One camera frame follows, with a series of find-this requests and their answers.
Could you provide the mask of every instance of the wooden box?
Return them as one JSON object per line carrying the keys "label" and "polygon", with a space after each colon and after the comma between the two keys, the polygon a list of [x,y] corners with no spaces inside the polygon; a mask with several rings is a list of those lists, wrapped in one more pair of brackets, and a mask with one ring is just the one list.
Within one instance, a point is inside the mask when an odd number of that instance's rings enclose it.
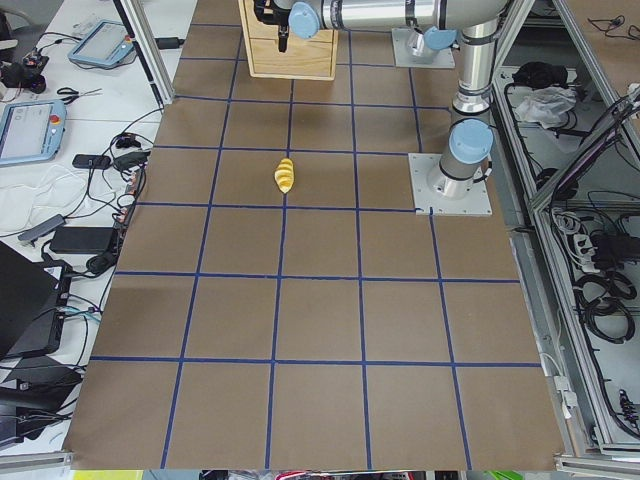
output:
{"label": "wooden box", "polygon": [[260,23],[253,0],[238,0],[249,71],[253,77],[333,80],[336,74],[338,32],[321,30],[303,40],[289,35],[287,51],[278,51],[278,27]]}

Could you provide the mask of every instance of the yellow object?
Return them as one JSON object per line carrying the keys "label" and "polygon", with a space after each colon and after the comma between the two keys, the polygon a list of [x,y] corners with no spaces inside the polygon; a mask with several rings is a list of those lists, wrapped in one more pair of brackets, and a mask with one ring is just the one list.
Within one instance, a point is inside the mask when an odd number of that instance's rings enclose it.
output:
{"label": "yellow object", "polygon": [[79,470],[73,480],[142,480],[143,470]]}
{"label": "yellow object", "polygon": [[282,193],[287,193],[293,187],[293,162],[289,158],[283,158],[273,175]]}

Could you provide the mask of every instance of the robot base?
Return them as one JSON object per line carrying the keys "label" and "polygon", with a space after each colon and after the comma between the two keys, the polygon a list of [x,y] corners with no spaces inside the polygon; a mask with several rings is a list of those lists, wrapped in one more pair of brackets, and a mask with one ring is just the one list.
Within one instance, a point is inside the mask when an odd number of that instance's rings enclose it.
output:
{"label": "robot base", "polygon": [[413,203],[418,215],[469,215],[488,217],[491,215],[491,203],[484,182],[474,183],[466,197],[449,200],[434,192],[427,185],[427,174],[438,164],[441,155],[409,154]]}
{"label": "robot base", "polygon": [[391,30],[393,36],[393,53],[396,59],[396,67],[408,68],[455,68],[456,63],[450,48],[440,50],[435,55],[427,57],[416,57],[411,55],[407,48],[407,41],[413,30],[408,28],[394,28]]}

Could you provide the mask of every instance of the white table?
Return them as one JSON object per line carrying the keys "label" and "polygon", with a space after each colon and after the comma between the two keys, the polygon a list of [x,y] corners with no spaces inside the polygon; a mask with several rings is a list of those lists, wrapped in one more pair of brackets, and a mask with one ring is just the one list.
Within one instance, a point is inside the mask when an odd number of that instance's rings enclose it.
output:
{"label": "white table", "polygon": [[[184,38],[196,3],[197,0],[145,1],[145,11],[154,34],[158,37],[177,36]],[[51,22],[48,31],[71,34],[73,25],[86,20],[92,13],[98,19],[119,20],[111,2],[102,0],[66,0]],[[59,37],[45,37],[40,42],[40,45],[51,43],[56,38]],[[86,181],[87,171],[73,168],[71,165],[73,157],[78,153],[103,152],[111,138],[121,132],[129,122],[157,108],[156,101],[138,59],[131,65],[111,71],[82,70],[67,59],[67,52],[72,46],[70,43],[62,43],[48,48],[45,53],[50,56],[50,62],[43,72],[47,79],[47,90],[41,95],[34,95],[29,92],[23,93],[15,102],[58,98],[59,96],[55,93],[56,90],[66,86],[73,87],[79,91],[102,88],[102,95],[83,97],[68,106],[65,134],[60,150],[52,161],[0,168],[0,190],[5,189],[6,191],[7,187],[13,185],[36,185],[47,172],[55,173],[54,176],[73,174]],[[162,58],[166,63],[169,74],[173,78],[180,58],[180,50],[163,51]],[[12,98],[13,92],[13,90],[10,90],[7,98]],[[157,113],[145,118],[144,121],[139,122],[129,130],[153,140],[160,120],[161,115]],[[117,172],[113,170],[107,171],[106,178],[113,186],[115,194],[122,193],[124,183]],[[102,180],[100,172],[94,175],[91,192],[94,197],[106,201],[113,198],[112,190]],[[79,200],[80,197],[73,202],[73,205],[76,205]],[[25,197],[17,193],[9,199],[5,198],[6,204],[1,205],[0,208],[2,210],[10,209],[11,205],[18,205],[19,202],[24,201]],[[76,214],[91,213],[99,206],[100,204],[94,201],[85,200],[82,208]],[[71,209],[59,209],[59,211],[46,209],[46,213],[43,213],[42,218],[39,220],[44,220],[56,213],[68,214]],[[105,208],[91,217],[70,220],[68,224],[75,226],[111,226],[113,224],[111,213],[112,211],[109,208]],[[40,246],[49,238],[51,238],[51,235],[38,240],[35,247],[21,245],[15,236],[5,238],[2,241],[30,260],[39,261]],[[66,255],[59,258],[64,259],[74,267],[82,269],[89,257],[90,255]],[[76,279],[71,284],[71,293],[97,303],[103,291],[107,288],[109,279],[110,272],[97,279]],[[69,306],[80,309],[86,308],[86,304],[76,299],[70,299]],[[78,356],[84,342],[85,328],[85,322],[81,317],[67,320],[63,328],[60,349],[50,355],[51,358],[64,364],[78,362]],[[78,362],[81,365],[88,362],[97,329],[98,325],[93,321],[89,321],[87,346],[83,358]],[[13,366],[15,363],[17,361],[5,362],[2,365]],[[8,372],[0,371],[0,381],[7,375]],[[78,391],[79,387],[76,387],[69,399],[77,396]],[[16,444],[2,450],[0,455],[59,451],[62,448],[69,423],[67,421],[47,427],[35,441],[25,440],[22,444]]]}

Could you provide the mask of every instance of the yellow croissant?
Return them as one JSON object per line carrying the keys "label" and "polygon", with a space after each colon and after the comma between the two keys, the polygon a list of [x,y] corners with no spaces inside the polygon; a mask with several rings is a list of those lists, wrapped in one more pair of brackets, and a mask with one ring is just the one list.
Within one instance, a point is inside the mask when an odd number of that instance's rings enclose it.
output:
{"label": "yellow croissant", "polygon": [[293,187],[293,162],[288,158],[283,158],[273,176],[280,191],[287,193]]}

